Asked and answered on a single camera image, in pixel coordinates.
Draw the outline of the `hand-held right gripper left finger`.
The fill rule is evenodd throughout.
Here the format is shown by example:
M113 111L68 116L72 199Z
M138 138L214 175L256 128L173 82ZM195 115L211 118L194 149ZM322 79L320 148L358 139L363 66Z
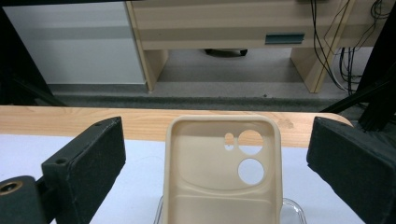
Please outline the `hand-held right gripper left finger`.
M89 224L126 162L120 117L94 123L41 164L47 221Z

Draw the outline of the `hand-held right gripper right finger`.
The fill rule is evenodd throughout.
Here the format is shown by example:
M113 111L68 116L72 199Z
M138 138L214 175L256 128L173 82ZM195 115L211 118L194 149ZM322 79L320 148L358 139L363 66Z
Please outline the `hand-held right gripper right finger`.
M396 224L396 141L316 117L308 166L366 224Z

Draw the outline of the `clear plastic packaging tray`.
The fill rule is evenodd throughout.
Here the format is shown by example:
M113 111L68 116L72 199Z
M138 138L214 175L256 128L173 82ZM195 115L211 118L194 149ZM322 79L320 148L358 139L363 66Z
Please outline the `clear plastic packaging tray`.
M163 224L163 197L160 198L153 224ZM284 198L280 224L307 224L304 210L297 202Z

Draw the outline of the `beige phone case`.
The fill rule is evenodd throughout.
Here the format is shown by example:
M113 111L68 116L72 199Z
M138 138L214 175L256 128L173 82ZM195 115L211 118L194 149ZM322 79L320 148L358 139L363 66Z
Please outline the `beige phone case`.
M279 224L280 132L264 116L183 116L165 142L163 224Z

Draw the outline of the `white table sheet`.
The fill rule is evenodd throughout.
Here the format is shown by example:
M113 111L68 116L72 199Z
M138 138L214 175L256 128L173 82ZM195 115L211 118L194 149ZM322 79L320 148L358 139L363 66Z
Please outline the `white table sheet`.
M41 163L71 139L0 134L0 182L14 176L42 176ZM127 160L92 224L153 224L163 195L164 143L128 140ZM308 224L364 224L307 166L305 148L284 147L283 196L299 204Z

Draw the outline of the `wooden board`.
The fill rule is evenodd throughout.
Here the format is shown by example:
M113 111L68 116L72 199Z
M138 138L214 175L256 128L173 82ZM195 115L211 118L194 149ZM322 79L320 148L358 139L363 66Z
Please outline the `wooden board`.
M163 141L168 125L183 115L227 115L227 110L177 110L0 105L0 133L76 136L96 121L121 117L124 137ZM307 147L317 113L260 112L273 120L284 147Z

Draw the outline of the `white cabinet panel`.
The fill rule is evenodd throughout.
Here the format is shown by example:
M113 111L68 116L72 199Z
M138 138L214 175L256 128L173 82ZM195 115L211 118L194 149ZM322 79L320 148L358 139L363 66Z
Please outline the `white cabinet panel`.
M6 7L49 84L143 84L124 2Z

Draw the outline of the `black curtain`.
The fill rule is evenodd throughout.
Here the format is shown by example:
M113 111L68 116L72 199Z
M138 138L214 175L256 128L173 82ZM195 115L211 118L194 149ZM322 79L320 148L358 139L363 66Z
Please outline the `black curtain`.
M1 7L0 76L21 78L53 95L6 12Z

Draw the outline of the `grey desk label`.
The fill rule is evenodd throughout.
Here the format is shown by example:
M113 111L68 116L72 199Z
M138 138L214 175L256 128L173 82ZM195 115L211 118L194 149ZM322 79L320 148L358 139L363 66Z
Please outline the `grey desk label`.
M304 33L272 33L265 37L266 45L301 44L304 41Z

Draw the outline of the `black chair base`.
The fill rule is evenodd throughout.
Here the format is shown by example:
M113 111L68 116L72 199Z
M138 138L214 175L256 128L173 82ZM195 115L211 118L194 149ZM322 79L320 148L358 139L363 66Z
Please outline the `black chair base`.
M214 57L245 57L248 54L247 49L205 49L207 55Z

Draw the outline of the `light wooden desk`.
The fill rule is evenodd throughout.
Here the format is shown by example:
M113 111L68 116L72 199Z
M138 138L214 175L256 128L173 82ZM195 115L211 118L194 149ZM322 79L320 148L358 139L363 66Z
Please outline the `light wooden desk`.
M143 71L153 89L170 49L289 48L311 92L340 48L371 47L396 0L144 0L126 4ZM301 44L266 45L272 33Z

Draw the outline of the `black frame strut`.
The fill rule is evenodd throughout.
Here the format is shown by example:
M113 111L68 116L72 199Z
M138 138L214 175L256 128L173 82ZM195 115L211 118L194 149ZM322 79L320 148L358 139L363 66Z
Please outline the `black frame strut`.
M367 107L358 120L365 131L381 131L396 114L396 3L375 41L358 90L323 109L340 113L358 103Z
M0 102L3 105L37 105L37 99L47 105L65 106L53 95L21 78L0 76Z

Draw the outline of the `black frame crossbar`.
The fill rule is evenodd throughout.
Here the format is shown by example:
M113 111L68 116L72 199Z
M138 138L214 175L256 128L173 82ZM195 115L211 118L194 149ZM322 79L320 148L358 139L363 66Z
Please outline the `black frame crossbar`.
M122 2L128 0L0 0L0 7Z

